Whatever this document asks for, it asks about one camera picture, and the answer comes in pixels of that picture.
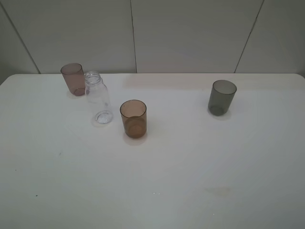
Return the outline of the grey translucent plastic cup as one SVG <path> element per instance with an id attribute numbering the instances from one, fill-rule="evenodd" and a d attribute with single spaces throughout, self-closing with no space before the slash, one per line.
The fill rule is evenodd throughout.
<path id="1" fill-rule="evenodd" d="M 208 109 L 215 116 L 222 116 L 229 110 L 237 91 L 234 83 L 227 80 L 217 80 L 212 85 Z"/>

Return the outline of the clear plastic water bottle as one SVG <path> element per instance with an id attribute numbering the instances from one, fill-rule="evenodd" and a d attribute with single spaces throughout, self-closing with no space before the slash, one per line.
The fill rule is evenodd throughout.
<path id="1" fill-rule="evenodd" d="M 113 120 L 113 113 L 108 89 L 101 75 L 90 71 L 84 75 L 84 80 L 85 95 L 93 112 L 94 121 L 100 125 L 109 124 Z"/>

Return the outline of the pink translucent plastic cup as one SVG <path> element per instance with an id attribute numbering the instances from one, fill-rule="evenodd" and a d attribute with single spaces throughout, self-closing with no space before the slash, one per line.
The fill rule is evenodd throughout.
<path id="1" fill-rule="evenodd" d="M 81 64 L 66 64 L 61 68 L 61 74 L 71 94 L 74 96 L 85 94 L 85 80 Z"/>

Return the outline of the brown translucent plastic cup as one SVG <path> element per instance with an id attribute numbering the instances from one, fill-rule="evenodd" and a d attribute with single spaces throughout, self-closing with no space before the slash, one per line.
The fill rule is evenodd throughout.
<path id="1" fill-rule="evenodd" d="M 128 100 L 120 107 L 125 134 L 137 139 L 147 131 L 147 106 L 140 100 Z"/>

